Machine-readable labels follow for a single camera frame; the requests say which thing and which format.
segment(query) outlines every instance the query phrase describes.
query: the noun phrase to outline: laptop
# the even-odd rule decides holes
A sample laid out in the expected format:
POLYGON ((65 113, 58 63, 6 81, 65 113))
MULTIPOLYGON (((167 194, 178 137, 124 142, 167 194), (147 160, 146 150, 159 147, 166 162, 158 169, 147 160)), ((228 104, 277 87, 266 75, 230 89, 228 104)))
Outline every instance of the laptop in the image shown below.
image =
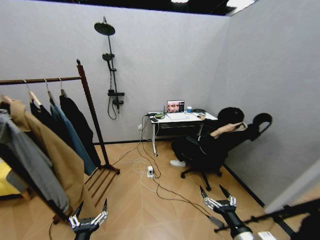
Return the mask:
POLYGON ((190 116, 185 114, 185 100, 169 100, 166 103, 167 116, 171 120, 189 119, 190 116))
POLYGON ((166 101, 167 113, 183 113, 185 111, 185 100, 166 101))

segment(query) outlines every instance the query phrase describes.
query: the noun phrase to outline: white desk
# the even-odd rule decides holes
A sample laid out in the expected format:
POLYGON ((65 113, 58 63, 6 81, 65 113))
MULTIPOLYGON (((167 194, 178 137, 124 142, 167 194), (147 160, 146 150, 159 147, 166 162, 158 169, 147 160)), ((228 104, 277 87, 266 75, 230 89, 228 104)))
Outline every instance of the white desk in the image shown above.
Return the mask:
MULTIPOLYGON (((171 120, 167 115, 164 116, 163 119, 157 119, 158 121, 157 122, 153 122, 153 121, 150 121, 151 124, 152 124, 152 147, 153 147, 153 153, 154 153, 154 156, 158 156, 158 153, 156 151, 156 125, 158 125, 158 127, 160 128, 161 127, 161 124, 170 124, 170 123, 199 123, 199 122, 202 122, 202 120, 200 120, 197 116, 199 115, 198 113, 185 113, 187 116, 189 116, 189 118, 186 118, 186 119, 178 119, 178 120, 171 120)), ((216 117, 212 116, 211 114, 209 113, 205 113, 205 118, 206 119, 211 119, 211 120, 217 120, 216 117)), ((201 134, 201 131, 202 131, 202 128, 203 128, 203 124, 201 124, 200 128, 199 128, 199 131, 198 131, 198 134, 197 135, 200 135, 201 134)))

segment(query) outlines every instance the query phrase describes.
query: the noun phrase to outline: desk leg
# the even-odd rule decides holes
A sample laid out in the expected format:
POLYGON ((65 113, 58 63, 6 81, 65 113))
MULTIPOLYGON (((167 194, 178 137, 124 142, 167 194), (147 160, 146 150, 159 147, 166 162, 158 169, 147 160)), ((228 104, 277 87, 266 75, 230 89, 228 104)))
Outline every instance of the desk leg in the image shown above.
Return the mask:
POLYGON ((153 154, 155 157, 158 157, 158 153, 156 151, 156 125, 152 124, 152 147, 153 147, 153 154))
POLYGON ((199 131, 198 131, 198 134, 197 136, 200 136, 201 135, 201 132, 202 132, 202 128, 204 127, 204 124, 202 123, 201 124, 201 127, 199 128, 199 131))

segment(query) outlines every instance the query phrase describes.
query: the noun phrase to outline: black pants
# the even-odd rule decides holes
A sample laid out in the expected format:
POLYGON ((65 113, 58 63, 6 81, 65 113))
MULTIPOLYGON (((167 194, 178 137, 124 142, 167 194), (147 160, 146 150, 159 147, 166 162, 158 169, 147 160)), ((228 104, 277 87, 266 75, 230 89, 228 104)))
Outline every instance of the black pants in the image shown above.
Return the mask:
POLYGON ((206 157, 198 145, 188 141, 185 137, 171 143, 171 148, 180 162, 206 157))

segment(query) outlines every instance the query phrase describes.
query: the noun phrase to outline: ceiling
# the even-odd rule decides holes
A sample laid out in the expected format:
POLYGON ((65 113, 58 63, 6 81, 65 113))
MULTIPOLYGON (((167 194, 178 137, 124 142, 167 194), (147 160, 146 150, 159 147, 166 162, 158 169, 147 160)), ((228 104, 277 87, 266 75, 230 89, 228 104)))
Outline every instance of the ceiling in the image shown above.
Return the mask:
POLYGON ((72 4, 99 5, 130 9, 158 10, 178 13, 227 15, 235 7, 227 6, 229 0, 40 0, 72 4))

